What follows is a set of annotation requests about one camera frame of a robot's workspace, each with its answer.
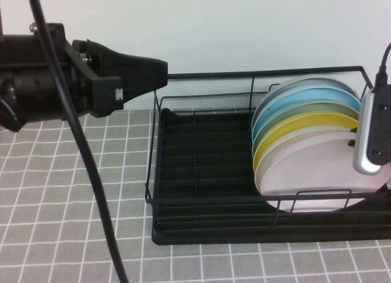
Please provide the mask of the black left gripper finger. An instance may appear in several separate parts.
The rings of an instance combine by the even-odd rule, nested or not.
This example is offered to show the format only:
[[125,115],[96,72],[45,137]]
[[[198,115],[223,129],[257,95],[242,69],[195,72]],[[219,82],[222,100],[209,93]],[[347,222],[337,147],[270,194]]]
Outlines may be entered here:
[[123,98],[124,105],[134,98],[166,86],[168,63],[116,52],[103,75],[118,76],[122,79],[122,90],[117,90],[116,96]]

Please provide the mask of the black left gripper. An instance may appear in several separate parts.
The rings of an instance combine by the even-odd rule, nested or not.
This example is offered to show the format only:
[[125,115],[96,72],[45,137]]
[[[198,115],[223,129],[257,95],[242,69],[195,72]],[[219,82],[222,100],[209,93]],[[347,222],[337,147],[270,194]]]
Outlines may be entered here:
[[[122,90],[122,79],[103,75],[116,52],[90,40],[78,40],[72,46],[63,24],[49,23],[47,27],[76,113],[100,118],[122,109],[123,98],[116,96],[116,91]],[[27,67],[18,72],[18,102],[27,120],[64,120],[66,115],[37,34],[24,39],[21,55]]]

